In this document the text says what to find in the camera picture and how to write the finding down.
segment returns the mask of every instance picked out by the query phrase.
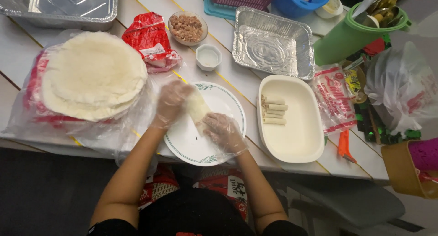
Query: plate with green leaf pattern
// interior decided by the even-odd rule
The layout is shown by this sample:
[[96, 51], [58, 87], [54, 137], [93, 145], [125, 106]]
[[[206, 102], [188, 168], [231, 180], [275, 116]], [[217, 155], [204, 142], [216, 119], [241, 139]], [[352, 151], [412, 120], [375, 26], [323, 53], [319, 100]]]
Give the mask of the plate with green leaf pattern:
[[[234, 118], [243, 136], [246, 117], [238, 99], [224, 87], [206, 81], [194, 82], [211, 111]], [[224, 163], [216, 157], [217, 149], [207, 136], [200, 135], [189, 114], [184, 114], [164, 136], [167, 147], [181, 160], [196, 166], [214, 166]]]

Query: glove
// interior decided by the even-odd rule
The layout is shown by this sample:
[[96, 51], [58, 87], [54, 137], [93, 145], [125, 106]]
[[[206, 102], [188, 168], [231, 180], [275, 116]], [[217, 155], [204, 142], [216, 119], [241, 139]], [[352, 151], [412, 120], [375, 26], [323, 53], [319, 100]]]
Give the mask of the glove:
[[237, 156], [249, 148], [235, 119], [210, 112], [202, 121], [209, 127], [204, 130], [204, 134], [209, 136], [225, 153]]
[[176, 80], [161, 88], [157, 112], [151, 127], [168, 129], [185, 111], [186, 99], [193, 92], [193, 87]]

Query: orange peeler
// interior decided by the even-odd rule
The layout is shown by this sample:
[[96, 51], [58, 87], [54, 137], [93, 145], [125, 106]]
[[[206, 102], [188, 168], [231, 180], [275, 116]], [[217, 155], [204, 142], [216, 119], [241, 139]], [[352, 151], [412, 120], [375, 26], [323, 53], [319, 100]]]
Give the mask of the orange peeler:
[[349, 160], [350, 162], [357, 163], [357, 161], [351, 156], [349, 150], [349, 131], [341, 132], [341, 136], [339, 137], [339, 145], [338, 145], [338, 154]]

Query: chair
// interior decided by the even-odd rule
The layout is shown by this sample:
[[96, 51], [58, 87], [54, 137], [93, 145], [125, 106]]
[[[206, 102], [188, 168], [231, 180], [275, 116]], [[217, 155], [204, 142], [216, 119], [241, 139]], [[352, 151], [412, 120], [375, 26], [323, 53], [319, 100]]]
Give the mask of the chair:
[[403, 203], [394, 194], [369, 180], [290, 173], [265, 173], [265, 176], [274, 190], [288, 186], [316, 202], [294, 199], [289, 205], [306, 216], [366, 228], [405, 214]]

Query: black shirt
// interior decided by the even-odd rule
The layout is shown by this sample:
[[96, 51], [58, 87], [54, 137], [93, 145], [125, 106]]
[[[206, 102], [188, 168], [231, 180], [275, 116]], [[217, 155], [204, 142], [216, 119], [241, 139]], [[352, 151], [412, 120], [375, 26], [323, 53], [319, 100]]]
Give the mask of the black shirt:
[[[238, 210], [222, 194], [207, 189], [181, 189], [140, 211], [138, 230], [120, 219], [100, 222], [90, 236], [255, 236]], [[288, 221], [272, 222], [263, 236], [306, 236]]]

